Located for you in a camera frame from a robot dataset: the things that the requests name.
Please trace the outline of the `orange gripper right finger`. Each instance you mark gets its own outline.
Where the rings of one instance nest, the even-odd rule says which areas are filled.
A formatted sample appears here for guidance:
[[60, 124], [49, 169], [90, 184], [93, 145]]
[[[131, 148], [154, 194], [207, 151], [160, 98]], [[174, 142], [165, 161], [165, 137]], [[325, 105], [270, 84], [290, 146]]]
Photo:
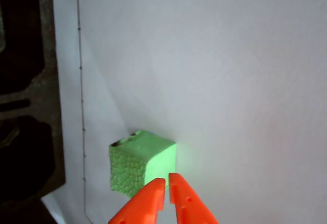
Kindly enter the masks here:
[[218, 224], [212, 212], [179, 173], [169, 174], [169, 192], [178, 224]]

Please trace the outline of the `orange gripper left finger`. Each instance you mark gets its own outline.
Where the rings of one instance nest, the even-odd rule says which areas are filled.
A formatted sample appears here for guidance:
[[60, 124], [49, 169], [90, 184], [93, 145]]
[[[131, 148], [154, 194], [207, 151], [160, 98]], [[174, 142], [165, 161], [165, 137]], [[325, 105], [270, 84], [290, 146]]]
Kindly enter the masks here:
[[158, 212], [163, 210], [166, 181], [156, 178], [143, 186], [109, 224], [156, 224]]

